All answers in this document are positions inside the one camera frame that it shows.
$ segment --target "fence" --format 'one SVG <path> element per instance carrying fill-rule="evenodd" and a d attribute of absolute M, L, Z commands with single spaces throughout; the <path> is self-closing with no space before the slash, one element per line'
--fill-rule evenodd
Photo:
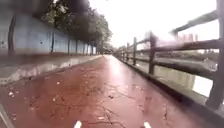
<path fill-rule="evenodd" d="M 194 20 L 191 20 L 187 24 L 178 27 L 176 29 L 172 30 L 173 34 L 177 34 L 180 31 L 183 31 L 185 29 L 188 29 L 190 27 L 203 24 L 206 22 L 210 22 L 212 20 L 215 20 L 218 18 L 217 11 L 212 11 L 210 13 L 207 13 L 203 16 L 200 16 Z M 151 46 L 150 49 L 143 49 L 143 50 L 137 50 L 137 45 L 143 44 L 146 42 L 150 42 Z M 224 75 L 224 70 L 222 70 L 221 67 L 223 67 L 223 61 L 224 58 L 219 57 L 219 63 L 218 63 L 218 69 L 217 71 L 209 71 L 204 68 L 198 68 L 198 67 L 190 67 L 187 65 L 183 65 L 181 63 L 171 63 L 171 62 L 161 62 L 158 60 L 155 60 L 155 53 L 156 52 L 167 52 L 167 51 L 186 51 L 186 50 L 199 50 L 199 49 L 219 49 L 220 50 L 220 56 L 222 56 L 222 49 L 223 45 L 221 43 L 220 39 L 215 40 L 206 40 L 206 41 L 196 41 L 196 42 L 187 42 L 184 45 L 172 45 L 172 46 L 166 46 L 166 47 L 156 47 L 156 39 L 153 34 L 148 39 L 144 39 L 142 41 L 137 42 L 137 39 L 134 38 L 133 45 L 129 46 L 129 43 L 127 44 L 127 47 L 123 47 L 122 49 L 118 50 L 115 53 L 115 56 L 120 57 L 123 61 L 129 61 L 129 59 L 133 60 L 133 65 L 136 65 L 136 61 L 146 62 L 149 63 L 149 71 L 148 73 L 150 75 L 154 74 L 154 66 L 162 66 L 166 68 L 171 68 L 175 70 L 179 70 L 182 72 L 190 73 L 193 75 L 198 75 L 202 77 L 206 77 L 213 80 L 213 87 L 210 92 L 210 96 L 206 102 L 206 105 L 213 109 L 218 109 L 223 101 L 223 95 L 224 95 L 224 86 L 222 86 L 222 83 L 224 83 L 224 80 L 222 78 L 222 75 Z M 149 55 L 149 59 L 142 59 L 142 58 L 136 58 L 137 53 L 144 53 Z"/>

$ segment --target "railing post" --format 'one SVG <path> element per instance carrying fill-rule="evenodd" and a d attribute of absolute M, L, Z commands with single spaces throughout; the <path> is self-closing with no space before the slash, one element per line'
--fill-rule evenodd
<path fill-rule="evenodd" d="M 219 20 L 219 33 L 221 47 L 219 49 L 218 68 L 213 80 L 213 86 L 206 102 L 206 105 L 212 109 L 218 109 L 224 99 L 224 1 L 217 0 L 217 12 Z"/>
<path fill-rule="evenodd" d="M 150 53 L 149 53 L 149 74 L 154 74 L 154 58 L 155 58 L 155 51 L 154 48 L 156 46 L 156 39 L 155 36 L 151 33 L 150 34 Z"/>
<path fill-rule="evenodd" d="M 127 62 L 129 61 L 129 43 L 127 43 L 127 50 L 126 50 L 126 54 L 127 54 Z"/>
<path fill-rule="evenodd" d="M 122 49 L 122 57 L 123 57 L 123 61 L 125 61 L 124 48 Z"/>
<path fill-rule="evenodd" d="M 133 52 L 133 65 L 135 66 L 136 65 L 136 50 L 137 50 L 137 39 L 136 39 L 136 37 L 134 37 L 134 45 L 133 45 L 133 47 L 134 47 L 134 52 Z"/>

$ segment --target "handrail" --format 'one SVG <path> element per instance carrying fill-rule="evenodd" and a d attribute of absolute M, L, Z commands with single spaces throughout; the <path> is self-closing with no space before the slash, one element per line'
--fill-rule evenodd
<path fill-rule="evenodd" d="M 172 32 L 174 34 L 177 34 L 180 31 L 183 31 L 185 29 L 188 29 L 190 27 L 199 25 L 199 24 L 203 24 L 206 22 L 210 22 L 213 21 L 215 19 L 219 20 L 220 19 L 223 20 L 224 18 L 218 18 L 217 13 L 221 13 L 221 11 L 212 11 L 209 12 L 207 14 L 204 14 L 194 20 L 189 21 L 187 24 L 175 28 L 172 30 Z M 221 39 L 223 40 L 224 37 L 220 37 L 220 39 L 213 39 L 213 40 L 205 40 L 205 41 L 195 41 L 195 42 L 185 42 L 182 44 L 178 44 L 178 45 L 171 45 L 171 46 L 163 46 L 163 47 L 156 47 L 156 36 L 153 35 L 153 33 L 151 33 L 150 37 L 147 39 L 144 39 L 142 41 L 137 42 L 136 38 L 134 39 L 134 44 L 127 47 L 126 49 L 122 49 L 121 52 L 117 52 L 115 53 L 115 56 L 117 57 L 122 57 L 123 61 L 127 61 L 129 59 L 133 60 L 133 65 L 136 65 L 136 61 L 141 61 L 141 62 L 146 62 L 149 63 L 149 74 L 152 76 L 154 74 L 154 66 L 162 66 L 162 67 L 166 67 L 166 68 L 171 68 L 171 69 L 175 69 L 175 70 L 179 70 L 182 72 L 186 72 L 186 73 L 190 73 L 190 74 L 194 74 L 194 75 L 198 75 L 198 76 L 202 76 L 202 77 L 206 77 L 209 78 L 211 80 L 214 81 L 214 74 L 215 73 L 219 73 L 224 75 L 223 71 L 213 71 L 210 69 L 207 69 L 206 66 L 204 66 L 202 63 L 200 64 L 196 64 L 199 62 L 192 62 L 197 66 L 192 66 L 192 64 L 190 64 L 190 62 L 183 62 L 183 61 L 176 61 L 176 62 L 172 62 L 172 61 L 161 61 L 160 59 L 154 59 L 155 58 L 155 54 L 156 52 L 169 52 L 169 51 L 186 51 L 186 50 L 199 50 L 199 49 L 220 49 L 221 51 L 224 51 L 224 44 L 221 44 Z M 142 50 L 137 50 L 137 45 L 138 44 L 142 44 L 142 43 L 146 43 L 146 42 L 150 42 L 150 49 L 142 49 Z M 136 54 L 137 53 L 144 53 L 144 54 L 148 54 L 149 55 L 149 59 L 142 59 L 142 58 L 136 58 Z M 213 102 L 216 99 L 216 95 L 214 93 L 214 91 L 212 90 L 212 98 L 209 97 L 209 103 Z M 215 106 L 215 109 L 218 108 L 218 106 L 222 103 L 221 100 L 220 101 L 214 101 L 217 104 L 216 105 L 208 105 L 209 107 L 211 106 L 212 108 L 214 108 L 213 106 Z"/>
<path fill-rule="evenodd" d="M 214 10 L 212 12 L 209 12 L 207 14 L 204 14 L 194 20 L 191 20 L 189 21 L 187 24 L 181 26 L 181 27 L 178 27 L 176 29 L 173 29 L 172 32 L 173 33 L 178 33 L 180 31 L 183 31 L 185 29 L 188 29 L 190 27 L 193 27 L 193 26 L 196 26 L 196 25 L 199 25 L 199 24 L 203 24 L 203 23 L 206 23 L 206 22 L 210 22 L 210 21 L 213 21 L 213 20 L 216 20 L 217 19 L 217 11 Z"/>

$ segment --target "white marking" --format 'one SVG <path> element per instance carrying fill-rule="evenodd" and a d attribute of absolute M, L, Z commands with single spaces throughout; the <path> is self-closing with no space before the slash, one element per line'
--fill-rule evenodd
<path fill-rule="evenodd" d="M 74 128 L 81 128 L 81 126 L 82 126 L 82 122 L 78 120 L 78 121 L 76 122 Z"/>
<path fill-rule="evenodd" d="M 151 126 L 149 125 L 148 122 L 144 122 L 144 126 L 145 126 L 145 128 L 151 128 Z"/>

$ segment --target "wet pavement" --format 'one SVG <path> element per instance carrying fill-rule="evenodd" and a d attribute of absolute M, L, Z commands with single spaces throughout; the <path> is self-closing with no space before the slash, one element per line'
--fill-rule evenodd
<path fill-rule="evenodd" d="M 1 87 L 16 128 L 210 127 L 112 56 Z"/>

